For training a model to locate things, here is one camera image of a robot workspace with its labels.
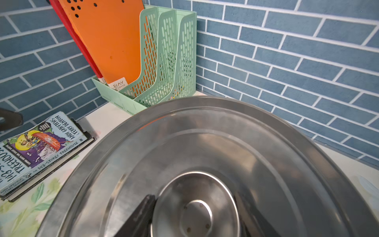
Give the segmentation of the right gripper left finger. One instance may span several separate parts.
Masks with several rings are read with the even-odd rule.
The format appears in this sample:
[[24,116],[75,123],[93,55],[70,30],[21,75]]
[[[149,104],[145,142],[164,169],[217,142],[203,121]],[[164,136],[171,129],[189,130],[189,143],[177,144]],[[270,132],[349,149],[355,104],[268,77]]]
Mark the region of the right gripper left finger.
[[146,195],[115,234],[115,237],[151,237],[156,202],[155,195]]

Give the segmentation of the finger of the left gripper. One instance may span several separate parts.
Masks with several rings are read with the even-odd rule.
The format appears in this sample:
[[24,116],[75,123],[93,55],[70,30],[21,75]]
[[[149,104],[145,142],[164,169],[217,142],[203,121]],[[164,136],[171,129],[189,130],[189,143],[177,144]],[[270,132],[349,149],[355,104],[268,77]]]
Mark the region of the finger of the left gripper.
[[1,108],[1,131],[16,128],[22,124],[22,114]]

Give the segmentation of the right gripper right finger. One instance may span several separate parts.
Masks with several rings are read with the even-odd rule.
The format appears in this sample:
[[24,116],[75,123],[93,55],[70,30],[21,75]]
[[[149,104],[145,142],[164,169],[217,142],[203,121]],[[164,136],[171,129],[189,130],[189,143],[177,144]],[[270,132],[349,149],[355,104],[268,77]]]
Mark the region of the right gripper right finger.
[[235,204],[241,223],[242,237],[280,237],[275,228],[263,217],[254,201],[239,192],[235,193]]

